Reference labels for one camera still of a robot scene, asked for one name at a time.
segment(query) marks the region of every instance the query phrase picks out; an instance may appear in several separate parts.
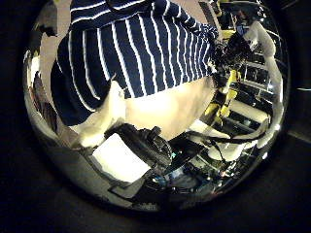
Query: striped shirt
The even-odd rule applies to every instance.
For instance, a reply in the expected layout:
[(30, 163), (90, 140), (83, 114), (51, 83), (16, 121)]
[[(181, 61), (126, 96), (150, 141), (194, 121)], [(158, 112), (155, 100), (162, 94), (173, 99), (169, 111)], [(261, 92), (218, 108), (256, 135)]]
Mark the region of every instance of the striped shirt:
[[(124, 10), (143, 0), (113, 2)], [(137, 98), (211, 74), (215, 27), (168, 0), (134, 9), (118, 14), (106, 1), (72, 1), (52, 68), (52, 98), (66, 125), (84, 122), (103, 104), (113, 76), (125, 98)]]

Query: light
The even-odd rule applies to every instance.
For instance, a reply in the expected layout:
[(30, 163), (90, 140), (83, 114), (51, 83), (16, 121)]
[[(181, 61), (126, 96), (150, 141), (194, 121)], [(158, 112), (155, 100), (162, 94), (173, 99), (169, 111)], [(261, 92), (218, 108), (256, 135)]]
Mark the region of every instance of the light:
[(268, 156), (268, 153), (266, 152), (266, 153), (262, 156), (262, 159), (263, 159), (263, 160), (266, 159), (267, 156)]
[(279, 131), (281, 129), (281, 125), (280, 124), (277, 124), (275, 125), (275, 128), (274, 128), (276, 131)]

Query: person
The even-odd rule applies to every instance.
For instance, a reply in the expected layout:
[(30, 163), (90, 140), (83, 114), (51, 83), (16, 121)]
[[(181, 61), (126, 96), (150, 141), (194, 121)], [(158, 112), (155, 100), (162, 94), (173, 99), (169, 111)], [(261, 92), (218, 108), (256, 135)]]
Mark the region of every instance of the person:
[(215, 91), (215, 27), (168, 0), (73, 0), (70, 11), (51, 90), (62, 122), (79, 134), (72, 147), (98, 146), (125, 122), (158, 126), (170, 140), (203, 114)]

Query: white stripe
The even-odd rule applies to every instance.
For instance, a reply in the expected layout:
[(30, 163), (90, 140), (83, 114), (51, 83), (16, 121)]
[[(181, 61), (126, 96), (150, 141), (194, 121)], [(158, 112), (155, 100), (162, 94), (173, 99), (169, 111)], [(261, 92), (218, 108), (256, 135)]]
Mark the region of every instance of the white stripe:
[(143, 71), (143, 66), (142, 66), (142, 60), (140, 58), (139, 52), (134, 44), (133, 41), (133, 36), (132, 36), (132, 32), (130, 29), (130, 25), (128, 22), (128, 19), (125, 20), (125, 25), (126, 25), (126, 31), (127, 31), (127, 36), (128, 36), (128, 40), (129, 40), (129, 44), (132, 47), (132, 49), (134, 50), (135, 53), (135, 57), (136, 57), (136, 61), (137, 61), (137, 66), (138, 66), (138, 71), (139, 71), (139, 80), (140, 80), (140, 84), (143, 90), (143, 94), (144, 96), (147, 95), (146, 92), (146, 88), (145, 88), (145, 81), (144, 81), (144, 71)]
[(193, 81), (193, 79), (194, 79), (194, 72), (193, 72), (193, 69), (192, 69), (192, 61), (191, 61), (191, 57), (192, 57), (193, 35), (192, 35), (192, 33), (190, 33), (190, 34), (191, 34), (191, 42), (190, 42), (190, 57), (189, 57), (189, 62), (190, 62), (190, 69), (191, 69), (191, 72), (192, 72), (191, 80)]
[(58, 55), (56, 56), (56, 63), (57, 63), (58, 69), (60, 70), (61, 74), (64, 74), (60, 65), (59, 65), (59, 62), (58, 62)]
[(185, 68), (186, 68), (186, 76), (187, 76), (187, 81), (189, 82), (190, 81), (190, 77), (188, 75), (188, 70), (187, 70), (187, 61), (186, 61), (186, 50), (187, 50), (187, 39), (188, 39), (188, 33), (187, 31), (185, 30), (185, 28), (183, 27), (182, 23), (180, 23), (181, 27), (183, 28), (185, 34), (186, 34), (186, 37), (185, 37), (185, 42), (184, 42), (184, 61), (185, 61)]
[(171, 5), (170, 1), (166, 0), (166, 7), (165, 7), (165, 11), (163, 13), (164, 16), (167, 15), (167, 12), (168, 12), (168, 9), (169, 9), (170, 5)]
[(114, 7), (114, 8), (117, 9), (117, 10), (121, 10), (121, 9), (128, 8), (128, 7), (131, 7), (131, 6), (136, 5), (136, 4), (142, 3), (144, 1), (145, 0), (137, 0), (135, 2), (126, 3), (124, 5), (121, 5), (121, 6), (118, 6), (118, 7)]
[(180, 29), (179, 29), (179, 27), (178, 27), (178, 25), (176, 24), (176, 20), (175, 20), (175, 18), (173, 17), (173, 22), (174, 22), (174, 25), (175, 25), (175, 27), (176, 27), (176, 30), (177, 30), (177, 63), (178, 63), (178, 66), (179, 66), (179, 69), (180, 69), (180, 71), (181, 71), (181, 80), (180, 80), (180, 84), (181, 83), (183, 83), (183, 77), (184, 77), (184, 71), (183, 71), (183, 67), (182, 67), (182, 64), (181, 64), (181, 62), (180, 62), (180, 57), (179, 57), (179, 55), (180, 55), (180, 52), (181, 52), (181, 50), (180, 50), (180, 45), (181, 45), (181, 31), (180, 31)]
[(72, 64), (72, 47), (71, 47), (71, 40), (72, 40), (72, 32), (69, 32), (69, 40), (68, 40), (68, 52), (69, 52), (69, 64), (70, 64), (70, 69), (71, 69), (71, 76), (72, 76), (72, 82), (74, 84), (75, 90), (78, 94), (78, 97), (81, 101), (81, 103), (85, 106), (86, 109), (88, 109), (91, 112), (95, 112), (95, 110), (93, 108), (91, 108), (86, 101), (84, 100), (84, 98), (82, 97), (81, 93), (78, 90), (77, 84), (76, 84), (76, 80), (75, 80), (75, 70)]
[(96, 14), (95, 16), (92, 16), (92, 17), (77, 17), (75, 20), (72, 21), (71, 24), (75, 24), (76, 22), (79, 22), (82, 20), (96, 19), (97, 17), (100, 17), (100, 16), (105, 15), (105, 14), (110, 13), (110, 12), (111, 12), (110, 10), (106, 10), (106, 11), (100, 12), (100, 13)]
[(182, 15), (182, 8), (181, 6), (178, 6), (178, 14), (176, 17), (181, 17), (181, 15)]
[(146, 34), (146, 28), (145, 28), (145, 24), (144, 24), (144, 20), (141, 18), (140, 15), (138, 15), (139, 18), (139, 23), (140, 23), (140, 27), (142, 29), (142, 34), (143, 34), (143, 38), (144, 38), (144, 43), (145, 43), (145, 47), (146, 47), (146, 51), (148, 53), (148, 55), (150, 56), (151, 62), (152, 62), (152, 69), (153, 69), (153, 83), (154, 83), (154, 87), (155, 87), (155, 93), (157, 93), (157, 84), (156, 84), (156, 62), (155, 62), (155, 58), (150, 50), (149, 44), (148, 44), (148, 39), (147, 39), (147, 34)]
[(156, 9), (156, 3), (153, 2), (152, 6), (153, 6), (153, 11), (154, 11)]
[(208, 61), (205, 62), (205, 58), (206, 58), (207, 51), (208, 51), (209, 49), (210, 49), (210, 44), (207, 45), (206, 51), (205, 51), (205, 53), (204, 53), (203, 60), (202, 60), (202, 61), (204, 61), (203, 63), (204, 63), (204, 65), (205, 65), (206, 71), (208, 71), (208, 65), (207, 65)]
[[(127, 8), (127, 7), (130, 7), (130, 6), (135, 5), (135, 4), (137, 4), (137, 3), (144, 2), (144, 1), (145, 1), (145, 0), (138, 0), (138, 1), (136, 1), (136, 2), (127, 3), (127, 4), (125, 4), (125, 5), (122, 5), (122, 6), (119, 6), (119, 7), (115, 7), (115, 9), (121, 10), (121, 9), (123, 9), (123, 8)], [(111, 12), (111, 11), (108, 9), (108, 10), (103, 11), (103, 12), (100, 12), (100, 13), (98, 13), (98, 14), (92, 16), (92, 17), (78, 17), (78, 18), (76, 18), (75, 20), (73, 20), (73, 21), (71, 22), (71, 24), (75, 24), (75, 23), (77, 23), (77, 22), (79, 22), (79, 21), (82, 21), (82, 20), (96, 19), (96, 18), (101, 17), (101, 16), (103, 16), (103, 15), (105, 15), (105, 14), (107, 14), (107, 13), (110, 13), (110, 12)]]
[(195, 43), (195, 47), (194, 47), (194, 49), (195, 49), (195, 52), (194, 52), (194, 68), (195, 68), (195, 71), (196, 71), (196, 76), (197, 76), (197, 78), (199, 78), (199, 74), (198, 74), (198, 70), (197, 70), (197, 57), (196, 57), (196, 51), (197, 51), (197, 43), (198, 43), (198, 38), (197, 37), (195, 37), (196, 38), (196, 43)]
[(202, 48), (203, 48), (203, 44), (204, 44), (204, 41), (203, 40), (200, 40), (201, 41), (201, 47), (200, 47), (200, 50), (199, 50), (199, 55), (198, 55), (198, 68), (201, 72), (201, 77), (204, 76), (203, 72), (202, 72), (202, 69), (201, 69), (201, 63), (202, 63), (202, 60), (201, 60), (201, 53), (202, 53)]
[(100, 97), (97, 95), (96, 90), (94, 86), (92, 85), (90, 79), (89, 79), (89, 69), (87, 65), (87, 53), (86, 53), (86, 32), (82, 32), (82, 40), (83, 40), (83, 48), (84, 48), (84, 62), (85, 62), (85, 71), (86, 71), (86, 84), (90, 90), (90, 93), (95, 99), (100, 100)]
[(298, 88), (298, 90), (311, 91), (311, 88)]
[(185, 21), (185, 23), (187, 23), (190, 20), (190, 15), (188, 15), (187, 20)]
[(155, 28), (155, 39), (156, 39), (156, 44), (157, 44), (157, 47), (161, 53), (161, 64), (162, 64), (162, 67), (163, 67), (163, 82), (164, 82), (164, 85), (165, 85), (165, 89), (168, 88), (167, 86), (167, 82), (166, 82), (166, 68), (164, 66), (164, 56), (163, 56), (163, 50), (162, 50), (162, 47), (160, 45), (160, 42), (159, 42), (159, 35), (158, 35), (158, 29), (157, 29), (157, 25), (156, 25), (156, 21), (155, 21), (155, 17), (154, 17), (154, 13), (155, 12), (152, 12), (151, 14), (151, 18), (152, 18), (152, 22), (153, 22), (153, 25), (154, 25), (154, 28)]
[(197, 22), (194, 23), (194, 25), (191, 28), (194, 28), (196, 26)]
[(164, 25), (166, 27), (166, 31), (167, 31), (167, 34), (168, 34), (168, 63), (169, 63), (169, 68), (171, 70), (171, 73), (172, 73), (172, 78), (173, 78), (173, 81), (174, 81), (174, 85), (173, 86), (176, 86), (176, 78), (175, 78), (175, 73), (174, 73), (174, 67), (172, 65), (172, 34), (171, 34), (171, 31), (167, 25), (167, 22), (165, 20), (164, 17), (162, 17), (162, 20), (164, 22)]
[(86, 7), (77, 7), (77, 8), (73, 8), (73, 9), (70, 10), (70, 12), (75, 12), (75, 11), (80, 11), (80, 10), (86, 10), (86, 9), (95, 8), (95, 7), (104, 5), (105, 3), (106, 3), (106, 1), (102, 1), (102, 2), (100, 2), (100, 3), (96, 3), (96, 4), (93, 4), (93, 5), (86, 6)]
[(108, 81), (109, 79), (111, 79), (111, 77), (110, 77), (110, 74), (109, 74), (109, 71), (107, 68), (107, 64), (106, 64), (106, 60), (105, 60), (105, 56), (104, 56), (100, 28), (97, 28), (97, 45), (98, 45), (98, 52), (99, 52), (101, 67), (103, 69), (105, 79), (106, 79), (106, 81)]
[(120, 50), (120, 46), (119, 46), (119, 42), (118, 42), (118, 37), (117, 37), (117, 32), (116, 32), (116, 26), (115, 26), (114, 23), (111, 24), (111, 28), (112, 28), (112, 31), (113, 31), (113, 38), (114, 38), (115, 49), (116, 49), (116, 52), (118, 54), (118, 58), (119, 58), (119, 61), (120, 61), (120, 64), (121, 64), (123, 75), (125, 77), (125, 82), (126, 82), (127, 87), (128, 87), (128, 91), (129, 91), (131, 97), (135, 97), (135, 94), (134, 94), (133, 88), (132, 88), (132, 86), (130, 84), (129, 76), (128, 76), (128, 73), (127, 73), (127, 70), (126, 70), (124, 58), (123, 58), (123, 55), (122, 55), (121, 50)]

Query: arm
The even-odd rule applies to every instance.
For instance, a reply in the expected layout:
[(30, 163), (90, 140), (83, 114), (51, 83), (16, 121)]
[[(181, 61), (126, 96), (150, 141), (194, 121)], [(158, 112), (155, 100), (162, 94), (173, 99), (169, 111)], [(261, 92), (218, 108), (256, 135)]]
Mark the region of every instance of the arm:
[(105, 132), (125, 120), (125, 101), (123, 91), (116, 81), (112, 81), (108, 96), (103, 105), (87, 120), (71, 128), (78, 137), (69, 145), (72, 149), (99, 146), (105, 139)]

